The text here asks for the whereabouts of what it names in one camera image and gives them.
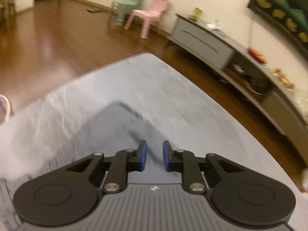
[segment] gray blanket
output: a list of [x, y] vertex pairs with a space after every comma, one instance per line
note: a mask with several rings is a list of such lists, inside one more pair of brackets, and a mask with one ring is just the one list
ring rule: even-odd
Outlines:
[[37, 173], [14, 181], [0, 179], [0, 219], [6, 229], [14, 230], [20, 224], [12, 199], [21, 184], [97, 151], [108, 157], [114, 156], [118, 150], [136, 149], [140, 140], [146, 140], [148, 145], [145, 170], [130, 173], [128, 182], [180, 183], [180, 174], [167, 173], [164, 169], [162, 143], [167, 138], [127, 105], [113, 103], [88, 121]]

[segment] baseboard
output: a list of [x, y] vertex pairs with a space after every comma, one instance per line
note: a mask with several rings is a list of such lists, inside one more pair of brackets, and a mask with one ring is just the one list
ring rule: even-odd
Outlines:
[[110, 11], [110, 7], [107, 7], [107, 6], [99, 4], [99, 3], [90, 2], [90, 1], [87, 1], [87, 0], [72, 0], [72, 1], [84, 3], [84, 4], [87, 4], [87, 5], [95, 6], [95, 7], [102, 8], [102, 9], [105, 9], [107, 11]]
[[[105, 5], [102, 5], [102, 4], [99, 4], [99, 3], [95, 3], [95, 2], [90, 2], [90, 1], [87, 1], [87, 0], [72, 0], [72, 1], [76, 1], [76, 2], [80, 2], [80, 3], [83, 3], [83, 4], [87, 4], [87, 5], [91, 5], [91, 6], [95, 6], [95, 7], [98, 7], [98, 8], [102, 8], [102, 9], [105, 9], [107, 11], [110, 11], [110, 7], [108, 6], [105, 6]], [[170, 33], [168, 33], [167, 31], [164, 31], [163, 29], [159, 29], [157, 30], [157, 27], [154, 26], [154, 25], [151, 25], [151, 30], [157, 32], [159, 35], [162, 35], [164, 37], [168, 37], [170, 36]]]

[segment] gray ribbed plate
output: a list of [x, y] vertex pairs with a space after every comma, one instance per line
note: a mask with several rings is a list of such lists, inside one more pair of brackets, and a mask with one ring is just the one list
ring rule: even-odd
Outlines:
[[[44, 228], [23, 223], [17, 231], [244, 231], [217, 215], [206, 198], [189, 194], [180, 184], [129, 184], [106, 195], [97, 208], [74, 224]], [[287, 225], [268, 228], [290, 231]]]

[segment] metal screw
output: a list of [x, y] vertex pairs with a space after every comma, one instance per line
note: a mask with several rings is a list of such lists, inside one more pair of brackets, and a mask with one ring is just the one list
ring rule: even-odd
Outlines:
[[120, 186], [117, 183], [110, 182], [110, 183], [107, 183], [104, 186], [104, 188], [109, 192], [113, 192], [113, 191], [117, 191], [120, 188]]
[[205, 186], [199, 182], [195, 182], [195, 183], [191, 183], [189, 188], [192, 190], [192, 191], [202, 191], [205, 189]]

